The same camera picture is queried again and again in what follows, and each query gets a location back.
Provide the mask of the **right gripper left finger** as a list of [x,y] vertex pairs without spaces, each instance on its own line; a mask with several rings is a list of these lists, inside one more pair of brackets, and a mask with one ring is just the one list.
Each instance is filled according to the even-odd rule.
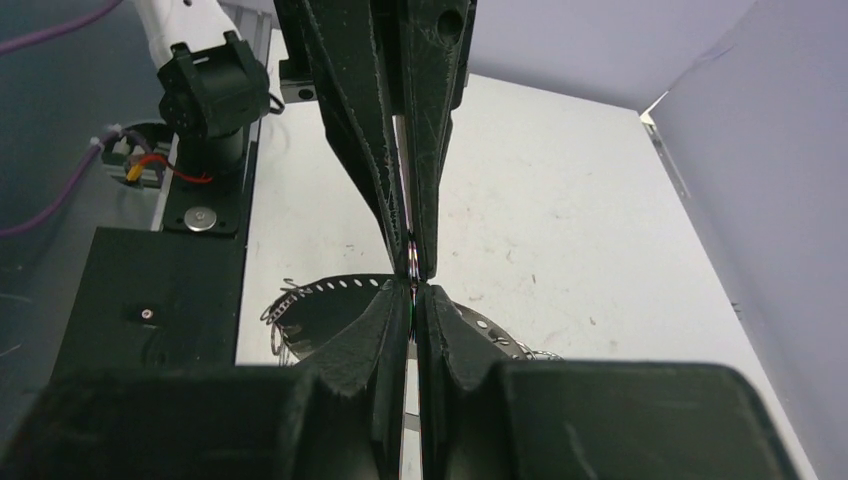
[[51,382],[7,479],[396,479],[410,287],[390,280],[287,367],[101,370]]

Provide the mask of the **key with black head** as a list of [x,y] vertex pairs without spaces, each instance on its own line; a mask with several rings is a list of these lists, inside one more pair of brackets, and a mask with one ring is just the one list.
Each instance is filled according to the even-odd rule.
[[417,345],[411,340],[408,345],[404,388],[404,418],[401,446],[401,480],[421,480],[421,422],[419,400],[419,378]]

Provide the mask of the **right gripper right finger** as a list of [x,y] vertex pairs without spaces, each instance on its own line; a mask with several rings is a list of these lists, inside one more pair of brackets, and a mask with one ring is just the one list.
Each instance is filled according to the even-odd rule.
[[717,364],[517,359],[443,288],[415,307],[427,479],[795,479],[764,403]]

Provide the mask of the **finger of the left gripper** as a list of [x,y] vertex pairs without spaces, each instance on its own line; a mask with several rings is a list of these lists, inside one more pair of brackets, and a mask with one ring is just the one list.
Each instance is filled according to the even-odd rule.
[[403,133],[409,168],[411,230],[418,274],[435,276],[439,191],[452,112],[462,102],[476,18],[475,1],[402,1]]
[[392,102],[370,1],[278,1],[289,50],[309,69],[326,137],[405,273],[407,230]]

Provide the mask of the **perforated metal key plate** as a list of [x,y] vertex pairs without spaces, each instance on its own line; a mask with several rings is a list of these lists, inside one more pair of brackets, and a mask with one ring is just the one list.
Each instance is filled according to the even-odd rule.
[[[280,296],[260,315],[271,327],[271,350],[281,362],[308,358],[356,321],[369,307],[390,274],[360,273],[297,284],[283,280]],[[559,361],[550,351],[534,350],[485,315],[456,302],[458,316],[474,331],[471,367],[486,372],[503,361]]]

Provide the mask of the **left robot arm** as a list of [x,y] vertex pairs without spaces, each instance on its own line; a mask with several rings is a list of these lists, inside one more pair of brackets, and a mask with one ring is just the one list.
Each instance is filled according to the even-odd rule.
[[[216,1],[135,5],[179,137],[222,161],[221,141],[271,108],[269,77]],[[327,141],[377,219],[394,271],[438,262],[439,191],[463,98],[473,1],[279,1],[282,81],[313,87]]]

